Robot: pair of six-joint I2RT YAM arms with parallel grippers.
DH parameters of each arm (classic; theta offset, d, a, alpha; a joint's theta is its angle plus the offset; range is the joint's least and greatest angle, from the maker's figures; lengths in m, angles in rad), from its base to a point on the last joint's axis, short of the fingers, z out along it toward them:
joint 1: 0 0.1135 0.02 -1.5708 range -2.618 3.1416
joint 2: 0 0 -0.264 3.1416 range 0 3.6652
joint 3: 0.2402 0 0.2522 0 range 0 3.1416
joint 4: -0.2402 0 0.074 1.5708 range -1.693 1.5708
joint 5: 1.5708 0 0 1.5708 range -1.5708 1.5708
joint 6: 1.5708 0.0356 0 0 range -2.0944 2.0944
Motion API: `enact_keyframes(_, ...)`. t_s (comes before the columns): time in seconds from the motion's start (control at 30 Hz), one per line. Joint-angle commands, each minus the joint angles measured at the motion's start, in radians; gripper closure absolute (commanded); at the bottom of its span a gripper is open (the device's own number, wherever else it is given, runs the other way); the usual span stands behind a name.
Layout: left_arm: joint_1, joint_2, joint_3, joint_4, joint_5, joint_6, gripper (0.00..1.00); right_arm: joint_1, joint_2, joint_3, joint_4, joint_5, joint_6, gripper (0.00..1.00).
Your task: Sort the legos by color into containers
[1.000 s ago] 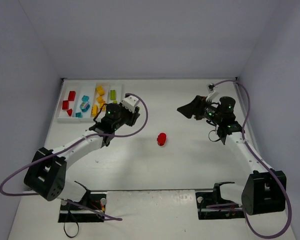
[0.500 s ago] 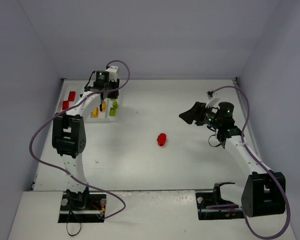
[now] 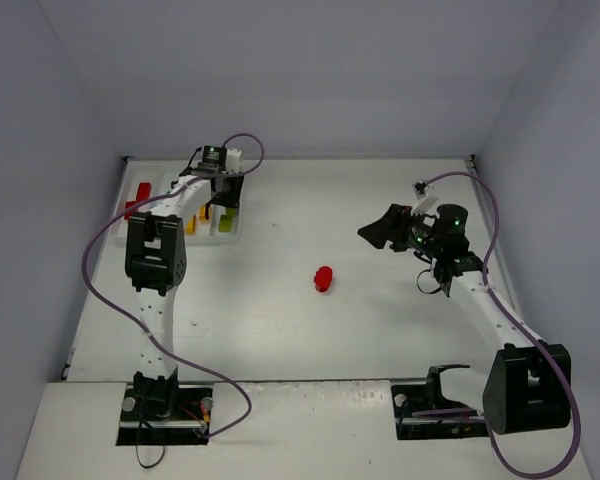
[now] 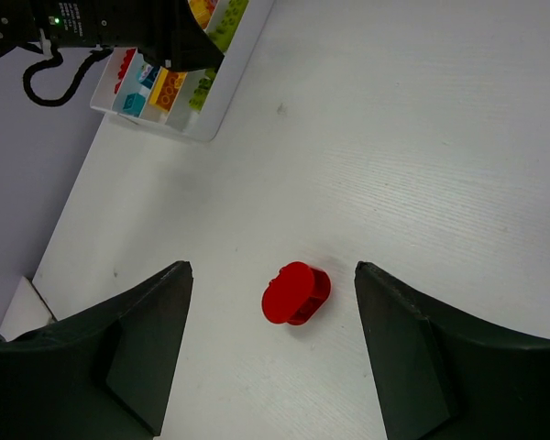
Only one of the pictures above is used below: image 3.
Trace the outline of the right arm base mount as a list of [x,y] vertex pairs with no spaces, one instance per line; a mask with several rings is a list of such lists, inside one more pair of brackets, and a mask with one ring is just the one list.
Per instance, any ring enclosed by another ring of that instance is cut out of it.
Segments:
[[424,378],[390,383],[398,441],[455,440],[487,437],[480,413],[442,393],[441,375],[465,370],[466,364],[432,366]]

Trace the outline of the green curved lego brick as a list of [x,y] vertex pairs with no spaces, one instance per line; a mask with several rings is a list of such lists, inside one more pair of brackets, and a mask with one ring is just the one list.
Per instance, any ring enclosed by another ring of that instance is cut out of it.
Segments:
[[222,214],[218,221],[218,231],[220,233],[231,233],[233,231],[235,217],[229,213]]

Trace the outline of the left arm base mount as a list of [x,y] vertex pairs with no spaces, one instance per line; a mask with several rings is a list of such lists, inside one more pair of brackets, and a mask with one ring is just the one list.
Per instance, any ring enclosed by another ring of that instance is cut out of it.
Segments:
[[213,389],[184,385],[168,410],[127,386],[120,408],[117,446],[201,446],[209,442]]

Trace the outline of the red long lego brick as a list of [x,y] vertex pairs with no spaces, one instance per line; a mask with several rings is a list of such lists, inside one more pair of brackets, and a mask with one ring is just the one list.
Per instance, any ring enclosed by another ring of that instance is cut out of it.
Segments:
[[152,185],[150,182],[140,182],[136,190],[135,201],[142,202],[150,197]]

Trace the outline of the red rounded lego brick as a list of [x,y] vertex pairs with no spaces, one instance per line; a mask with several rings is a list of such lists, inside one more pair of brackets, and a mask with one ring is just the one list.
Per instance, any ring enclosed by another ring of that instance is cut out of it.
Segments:
[[317,292],[328,292],[333,282],[333,269],[326,265],[320,266],[315,272],[313,282]]

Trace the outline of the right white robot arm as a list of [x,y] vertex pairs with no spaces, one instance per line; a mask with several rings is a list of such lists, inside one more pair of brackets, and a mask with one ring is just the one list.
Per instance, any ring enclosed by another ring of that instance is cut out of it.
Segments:
[[443,204],[433,215],[393,204],[378,220],[358,229],[376,249],[413,250],[430,264],[441,292],[477,329],[493,359],[489,368],[450,364],[427,376],[432,407],[452,404],[482,413],[500,435],[569,425],[564,391],[571,359],[561,344],[548,344],[525,329],[483,276],[483,262],[465,234],[467,210]]

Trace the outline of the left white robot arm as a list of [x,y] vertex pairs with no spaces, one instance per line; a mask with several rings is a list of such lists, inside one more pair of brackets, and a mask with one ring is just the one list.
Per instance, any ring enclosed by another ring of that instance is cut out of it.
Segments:
[[125,273],[137,294],[146,340],[133,377],[138,395],[167,410],[178,392],[173,309],[187,270],[185,226],[210,205],[237,209],[244,177],[242,151],[205,146],[201,161],[186,167],[164,199],[127,222]]

